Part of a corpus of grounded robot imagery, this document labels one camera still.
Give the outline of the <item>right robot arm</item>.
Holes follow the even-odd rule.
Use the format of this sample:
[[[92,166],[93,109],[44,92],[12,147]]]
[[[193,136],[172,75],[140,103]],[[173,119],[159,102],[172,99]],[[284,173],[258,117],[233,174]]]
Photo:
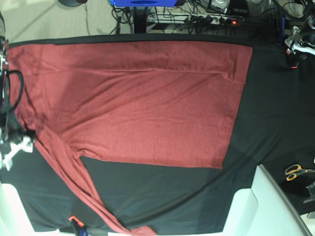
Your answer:
[[[8,40],[5,37],[5,22],[0,17],[0,168],[12,168],[13,157],[20,151],[31,153],[33,151],[33,130],[9,128],[9,118],[19,105],[24,88],[24,78],[20,71],[9,70],[8,66]],[[18,97],[14,104],[10,102],[10,75],[15,74],[20,83]]]

